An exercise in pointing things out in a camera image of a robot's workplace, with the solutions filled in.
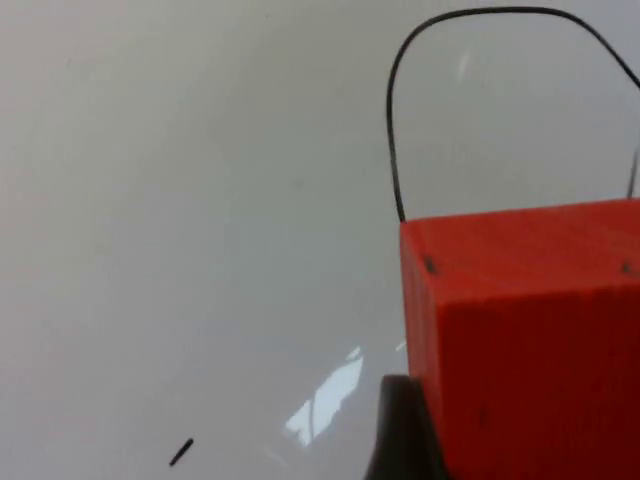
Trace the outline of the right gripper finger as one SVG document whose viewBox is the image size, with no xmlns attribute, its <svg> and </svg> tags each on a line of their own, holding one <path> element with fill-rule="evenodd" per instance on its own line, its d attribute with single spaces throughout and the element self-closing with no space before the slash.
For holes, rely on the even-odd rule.
<svg viewBox="0 0 640 480">
<path fill-rule="evenodd" d="M 368 480 L 444 479 L 440 445 L 420 382 L 407 375 L 381 381 Z"/>
</svg>

